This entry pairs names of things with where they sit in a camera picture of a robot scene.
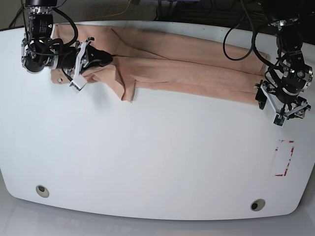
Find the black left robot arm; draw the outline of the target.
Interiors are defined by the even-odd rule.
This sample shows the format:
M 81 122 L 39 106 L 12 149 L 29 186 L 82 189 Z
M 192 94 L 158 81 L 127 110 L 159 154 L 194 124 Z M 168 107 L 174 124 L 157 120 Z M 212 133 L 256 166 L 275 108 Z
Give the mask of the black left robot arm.
M 275 118 L 273 123 L 283 126 L 293 118 L 304 118 L 311 109 L 307 100 L 300 96 L 312 83 L 313 69 L 305 64 L 302 53 L 303 35 L 301 23 L 306 21 L 315 7 L 311 0 L 262 0 L 260 2 L 265 20 L 269 26 L 277 29 L 277 61 L 271 63 L 256 48 L 256 36 L 251 13 L 245 1 L 241 1 L 244 15 L 240 22 L 249 21 L 252 29 L 252 40 L 249 51 L 238 60 L 246 59 L 254 53 L 268 68 L 265 79 L 256 84 L 256 101 L 259 108 L 264 109 L 270 102 Z

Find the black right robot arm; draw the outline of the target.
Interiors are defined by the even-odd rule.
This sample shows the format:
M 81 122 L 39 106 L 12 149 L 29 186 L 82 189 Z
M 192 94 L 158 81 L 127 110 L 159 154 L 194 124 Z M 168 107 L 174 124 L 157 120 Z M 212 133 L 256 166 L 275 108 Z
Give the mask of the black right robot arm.
M 65 13 L 57 8 L 55 0 L 25 0 L 22 10 L 29 10 L 29 19 L 24 20 L 25 34 L 22 41 L 22 65 L 30 73 L 39 73 L 45 67 L 60 69 L 70 77 L 82 74 L 94 67 L 104 67 L 113 61 L 111 54 L 91 45 L 94 38 L 78 41 L 78 28 Z M 70 23 L 74 36 L 68 42 L 53 39 L 53 15 L 63 16 Z

